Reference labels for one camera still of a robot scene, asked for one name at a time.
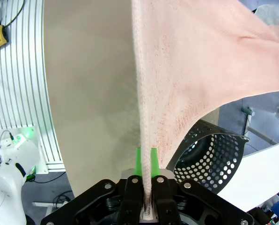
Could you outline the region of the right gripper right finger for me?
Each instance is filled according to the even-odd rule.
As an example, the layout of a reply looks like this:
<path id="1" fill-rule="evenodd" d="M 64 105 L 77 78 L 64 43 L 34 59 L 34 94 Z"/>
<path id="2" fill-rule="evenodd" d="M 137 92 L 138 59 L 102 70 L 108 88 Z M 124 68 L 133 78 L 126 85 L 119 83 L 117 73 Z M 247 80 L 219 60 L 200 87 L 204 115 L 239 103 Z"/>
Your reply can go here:
<path id="1" fill-rule="evenodd" d="M 151 149 L 152 194 L 160 225 L 255 225 L 248 213 L 191 179 L 178 183 L 160 174 Z"/>

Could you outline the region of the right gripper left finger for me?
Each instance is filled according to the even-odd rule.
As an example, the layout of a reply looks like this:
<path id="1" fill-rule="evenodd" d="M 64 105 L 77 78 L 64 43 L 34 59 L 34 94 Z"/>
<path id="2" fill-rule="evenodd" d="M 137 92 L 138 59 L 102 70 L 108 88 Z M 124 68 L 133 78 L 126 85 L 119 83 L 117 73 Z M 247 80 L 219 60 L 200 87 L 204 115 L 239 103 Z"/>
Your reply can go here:
<path id="1" fill-rule="evenodd" d="M 104 179 L 41 221 L 41 225 L 139 225 L 143 204 L 141 152 L 134 172 L 118 183 Z"/>

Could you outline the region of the pink terry towel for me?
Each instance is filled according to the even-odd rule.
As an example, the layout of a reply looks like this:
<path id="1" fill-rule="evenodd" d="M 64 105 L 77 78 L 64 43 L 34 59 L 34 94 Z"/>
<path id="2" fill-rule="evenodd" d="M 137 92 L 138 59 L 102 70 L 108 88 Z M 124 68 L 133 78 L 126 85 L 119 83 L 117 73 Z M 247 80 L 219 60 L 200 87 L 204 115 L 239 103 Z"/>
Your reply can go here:
<path id="1" fill-rule="evenodd" d="M 279 91 L 279 25 L 239 0 L 132 0 L 144 200 L 150 150 L 168 165 L 189 129 L 216 108 Z"/>

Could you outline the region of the dark perforated laundry basket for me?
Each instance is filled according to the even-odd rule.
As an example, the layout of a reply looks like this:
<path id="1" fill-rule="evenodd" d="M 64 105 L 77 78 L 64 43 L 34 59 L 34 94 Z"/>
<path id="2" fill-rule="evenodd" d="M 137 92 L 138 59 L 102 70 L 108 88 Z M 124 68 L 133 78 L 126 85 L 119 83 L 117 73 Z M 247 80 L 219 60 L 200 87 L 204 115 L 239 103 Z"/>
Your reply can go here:
<path id="1" fill-rule="evenodd" d="M 167 169 L 180 183 L 191 179 L 218 194 L 232 179 L 249 138 L 198 120 L 188 131 Z"/>

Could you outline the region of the slotted aluminium mounting platform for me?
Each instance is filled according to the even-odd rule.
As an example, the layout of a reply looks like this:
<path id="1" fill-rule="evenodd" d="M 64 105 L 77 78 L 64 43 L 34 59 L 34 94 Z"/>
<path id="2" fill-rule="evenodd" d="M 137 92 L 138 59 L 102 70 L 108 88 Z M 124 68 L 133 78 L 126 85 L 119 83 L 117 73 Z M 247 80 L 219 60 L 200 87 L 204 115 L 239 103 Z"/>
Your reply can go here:
<path id="1" fill-rule="evenodd" d="M 0 142 L 22 134 L 38 144 L 37 173 L 63 172 L 44 62 L 44 0 L 0 0 L 9 41 L 0 47 Z"/>

